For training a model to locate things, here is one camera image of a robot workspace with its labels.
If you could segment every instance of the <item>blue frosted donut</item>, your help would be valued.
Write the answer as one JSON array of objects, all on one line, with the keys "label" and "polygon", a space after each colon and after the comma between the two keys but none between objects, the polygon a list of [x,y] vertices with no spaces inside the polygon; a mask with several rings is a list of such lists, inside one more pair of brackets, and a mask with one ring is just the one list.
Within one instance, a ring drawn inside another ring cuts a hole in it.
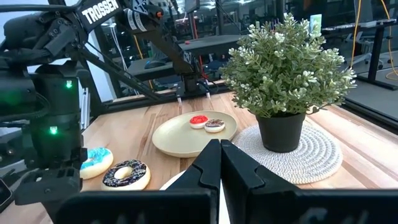
[{"label": "blue frosted donut", "polygon": [[113,162],[112,152],[105,147],[87,150],[87,160],[80,167],[80,176],[89,179],[105,172]]}]

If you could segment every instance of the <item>green led light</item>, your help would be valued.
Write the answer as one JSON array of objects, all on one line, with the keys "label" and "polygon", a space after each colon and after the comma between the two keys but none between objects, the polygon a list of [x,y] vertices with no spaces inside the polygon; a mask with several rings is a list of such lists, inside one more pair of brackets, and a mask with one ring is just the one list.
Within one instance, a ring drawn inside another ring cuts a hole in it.
[{"label": "green led light", "polygon": [[57,134],[58,133],[58,128],[56,126],[50,127],[50,134]]},{"label": "green led light", "polygon": [[72,88],[72,81],[71,80],[67,81],[66,87],[67,88]]}]

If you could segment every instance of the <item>potted plant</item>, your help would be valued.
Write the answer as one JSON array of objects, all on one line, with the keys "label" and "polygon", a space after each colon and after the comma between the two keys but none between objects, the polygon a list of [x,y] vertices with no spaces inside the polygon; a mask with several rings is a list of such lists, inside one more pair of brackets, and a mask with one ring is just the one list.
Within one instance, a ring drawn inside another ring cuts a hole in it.
[{"label": "potted plant", "polygon": [[234,91],[233,101],[256,115],[263,145],[270,151],[296,149],[305,115],[342,103],[356,86],[354,71],[340,68],[344,57],[338,49],[323,49],[325,38],[308,27],[307,20],[297,22],[291,14],[274,29],[271,24],[251,25],[221,69]]}]

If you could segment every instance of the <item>yellow cable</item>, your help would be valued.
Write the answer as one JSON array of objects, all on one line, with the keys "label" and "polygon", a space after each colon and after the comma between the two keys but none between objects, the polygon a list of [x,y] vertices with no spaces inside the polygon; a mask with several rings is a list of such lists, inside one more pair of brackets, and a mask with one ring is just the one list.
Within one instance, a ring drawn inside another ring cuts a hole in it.
[{"label": "yellow cable", "polygon": [[139,56],[141,57],[141,59],[144,59],[144,57],[142,56],[142,53],[141,53],[141,48],[138,45],[137,37],[135,35],[133,37],[134,37],[134,40],[136,41],[136,46],[137,46],[137,49],[138,49],[138,52],[139,52]]},{"label": "yellow cable", "polygon": [[[135,35],[133,35],[133,37],[134,37],[134,40],[136,41],[136,46],[137,46],[137,49],[138,49],[138,52],[139,52],[139,56],[140,56],[140,58],[142,60],[142,59],[144,59],[144,57],[142,56],[141,48],[139,47],[137,37]],[[150,88],[152,90],[154,89],[154,87],[152,86],[152,81],[151,80],[149,80],[149,86],[150,86]]]},{"label": "yellow cable", "polygon": [[[380,2],[381,2],[381,4],[383,5],[384,12],[386,12],[387,19],[390,19],[390,14],[388,13],[386,4],[384,3],[383,0],[380,0]],[[389,28],[390,28],[389,37],[391,37],[391,26],[389,26]],[[390,73],[388,73],[388,74],[386,75],[386,79],[389,79],[389,80],[398,80],[398,73],[397,73],[396,69],[394,68],[394,61],[393,61],[393,59],[392,59],[391,39],[388,39],[388,52],[390,53],[390,61],[391,61],[392,72],[390,72]],[[391,75],[391,74],[395,74],[397,77],[396,77],[396,78],[392,78],[392,77],[389,76],[389,75]]]},{"label": "yellow cable", "polygon": [[353,51],[351,53],[351,63],[349,65],[350,68],[353,67],[354,64],[354,53],[355,53],[355,43],[356,43],[356,31],[358,29],[358,22],[359,22],[359,15],[361,14],[361,2],[362,0],[359,0],[358,3],[358,14],[356,15],[356,20],[355,20],[355,28],[354,28],[354,40],[353,40]]}]

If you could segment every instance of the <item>black pot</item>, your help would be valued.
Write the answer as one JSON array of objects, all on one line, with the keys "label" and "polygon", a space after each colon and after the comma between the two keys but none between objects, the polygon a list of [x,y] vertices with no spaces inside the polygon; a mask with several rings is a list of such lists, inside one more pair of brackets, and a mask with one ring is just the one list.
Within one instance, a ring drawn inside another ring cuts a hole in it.
[{"label": "black pot", "polygon": [[291,116],[263,118],[259,123],[262,145],[273,152],[291,152],[299,146],[305,113]]}]

